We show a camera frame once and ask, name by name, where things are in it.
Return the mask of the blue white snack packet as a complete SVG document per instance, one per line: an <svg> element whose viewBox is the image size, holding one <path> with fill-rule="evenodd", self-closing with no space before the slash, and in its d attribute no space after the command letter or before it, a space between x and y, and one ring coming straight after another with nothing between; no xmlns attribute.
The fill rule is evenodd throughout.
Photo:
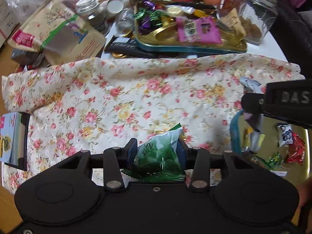
<svg viewBox="0 0 312 234"><path fill-rule="evenodd" d="M278 131L278 145L284 147L293 143L293 131L291 124L288 123L276 123L276 129Z"/></svg>

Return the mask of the green leaf snack packet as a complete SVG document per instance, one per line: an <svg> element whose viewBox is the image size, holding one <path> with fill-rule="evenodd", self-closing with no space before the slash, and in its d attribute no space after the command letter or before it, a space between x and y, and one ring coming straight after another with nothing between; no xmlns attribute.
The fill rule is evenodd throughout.
<svg viewBox="0 0 312 234"><path fill-rule="evenodd" d="M167 132L151 137L137 148L130 169L121 172L144 182L183 181L185 172L177 154L182 131L182 126L177 124Z"/></svg>

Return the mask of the green foil candy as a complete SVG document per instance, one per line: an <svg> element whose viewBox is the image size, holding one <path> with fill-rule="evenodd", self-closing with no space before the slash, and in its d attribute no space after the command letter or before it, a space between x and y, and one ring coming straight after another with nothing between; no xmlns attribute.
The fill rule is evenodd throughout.
<svg viewBox="0 0 312 234"><path fill-rule="evenodd" d="M278 166L280 166L283 163L283 158L279 152L273 153L273 155L269 158L267 161L268 168L270 170L274 170Z"/></svg>

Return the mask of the white hawthorn candy wrapper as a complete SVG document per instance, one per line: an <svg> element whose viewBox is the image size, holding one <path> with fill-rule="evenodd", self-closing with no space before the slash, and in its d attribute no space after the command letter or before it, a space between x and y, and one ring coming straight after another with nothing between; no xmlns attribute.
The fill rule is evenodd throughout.
<svg viewBox="0 0 312 234"><path fill-rule="evenodd" d="M244 93L262 94L260 83L247 77L240 77L240 83L243 85Z"/></svg>

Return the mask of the grey yellow snack packet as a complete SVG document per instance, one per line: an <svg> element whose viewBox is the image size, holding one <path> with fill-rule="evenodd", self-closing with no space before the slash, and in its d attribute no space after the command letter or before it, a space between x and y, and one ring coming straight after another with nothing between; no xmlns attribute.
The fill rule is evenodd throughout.
<svg viewBox="0 0 312 234"><path fill-rule="evenodd" d="M246 152L256 154L265 138L263 133L263 114L243 112L243 117L248 126L244 130L242 148Z"/></svg>

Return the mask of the red snack packet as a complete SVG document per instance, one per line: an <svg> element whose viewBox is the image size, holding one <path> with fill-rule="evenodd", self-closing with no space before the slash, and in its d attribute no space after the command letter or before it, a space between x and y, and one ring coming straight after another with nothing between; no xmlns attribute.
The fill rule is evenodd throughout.
<svg viewBox="0 0 312 234"><path fill-rule="evenodd" d="M299 135L292 132L293 143L289 145L287 157L285 158L286 163L298 163L302 165L305 158L305 142Z"/></svg>

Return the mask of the floral tablecloth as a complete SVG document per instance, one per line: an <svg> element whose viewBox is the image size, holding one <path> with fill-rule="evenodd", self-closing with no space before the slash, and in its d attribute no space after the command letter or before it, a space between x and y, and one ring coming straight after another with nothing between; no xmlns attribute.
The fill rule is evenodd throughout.
<svg viewBox="0 0 312 234"><path fill-rule="evenodd" d="M80 150L93 154L139 144L176 124L189 146L230 149L230 121L241 109L241 77L300 80L293 63L252 54L197 59L87 59L2 78L9 112L30 114L27 170L3 166L10 193Z"/></svg>

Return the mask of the glass cookie jar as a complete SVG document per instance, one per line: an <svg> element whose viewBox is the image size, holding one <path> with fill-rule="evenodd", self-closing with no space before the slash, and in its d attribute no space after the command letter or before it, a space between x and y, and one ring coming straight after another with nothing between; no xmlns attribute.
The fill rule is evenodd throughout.
<svg viewBox="0 0 312 234"><path fill-rule="evenodd" d="M260 45L278 15L277 0L242 0L239 19L245 29L245 41Z"/></svg>

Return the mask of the book stack in black holder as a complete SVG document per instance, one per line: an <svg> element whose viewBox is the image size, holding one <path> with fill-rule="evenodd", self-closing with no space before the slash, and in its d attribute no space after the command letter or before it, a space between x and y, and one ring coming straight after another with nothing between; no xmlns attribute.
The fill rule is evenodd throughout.
<svg viewBox="0 0 312 234"><path fill-rule="evenodd" d="M1 162L27 170L27 134L30 115L28 113L6 113L1 115Z"/></svg>

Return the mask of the pink snack bag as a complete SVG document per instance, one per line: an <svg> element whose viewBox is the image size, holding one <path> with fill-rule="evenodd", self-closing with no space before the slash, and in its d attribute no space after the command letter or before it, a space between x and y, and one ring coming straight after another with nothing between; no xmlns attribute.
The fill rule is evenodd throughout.
<svg viewBox="0 0 312 234"><path fill-rule="evenodd" d="M179 42L199 44L222 44L221 35L211 16L189 19L176 18Z"/></svg>

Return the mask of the clear drinking glass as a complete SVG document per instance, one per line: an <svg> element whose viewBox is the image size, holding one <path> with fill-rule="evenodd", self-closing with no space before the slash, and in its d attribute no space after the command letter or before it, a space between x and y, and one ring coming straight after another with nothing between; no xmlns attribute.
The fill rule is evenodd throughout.
<svg viewBox="0 0 312 234"><path fill-rule="evenodd" d="M116 17L116 30L120 34L125 34L134 29L133 9L123 9Z"/></svg>

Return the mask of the purple foil candy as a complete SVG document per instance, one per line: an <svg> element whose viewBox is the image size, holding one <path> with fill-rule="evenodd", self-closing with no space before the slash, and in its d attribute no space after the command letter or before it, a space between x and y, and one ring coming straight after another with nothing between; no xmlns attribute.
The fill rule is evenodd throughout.
<svg viewBox="0 0 312 234"><path fill-rule="evenodd" d="M139 23L139 31L142 35L147 35L152 31L152 25L149 15L146 15L144 19Z"/></svg>

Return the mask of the beige kraft snack pouch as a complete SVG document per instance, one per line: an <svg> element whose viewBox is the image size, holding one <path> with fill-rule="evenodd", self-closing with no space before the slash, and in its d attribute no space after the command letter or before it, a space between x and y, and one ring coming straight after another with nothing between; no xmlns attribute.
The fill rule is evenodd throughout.
<svg viewBox="0 0 312 234"><path fill-rule="evenodd" d="M12 35L8 44L43 52L51 65L95 57L106 38L58 0L46 0Z"/></svg>

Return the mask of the small glass jar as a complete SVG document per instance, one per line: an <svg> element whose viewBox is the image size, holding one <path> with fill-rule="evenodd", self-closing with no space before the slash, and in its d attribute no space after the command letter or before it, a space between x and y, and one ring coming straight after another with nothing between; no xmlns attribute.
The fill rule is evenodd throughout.
<svg viewBox="0 0 312 234"><path fill-rule="evenodd" d="M79 0L76 13L98 32L104 35L107 33L106 11L99 0Z"/></svg>

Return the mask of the white jar lid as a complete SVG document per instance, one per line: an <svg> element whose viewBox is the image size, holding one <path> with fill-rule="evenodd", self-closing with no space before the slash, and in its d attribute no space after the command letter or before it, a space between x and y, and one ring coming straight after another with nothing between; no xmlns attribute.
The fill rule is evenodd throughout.
<svg viewBox="0 0 312 234"><path fill-rule="evenodd" d="M122 0L108 0L106 6L107 18L116 17L124 9L124 2Z"/></svg>

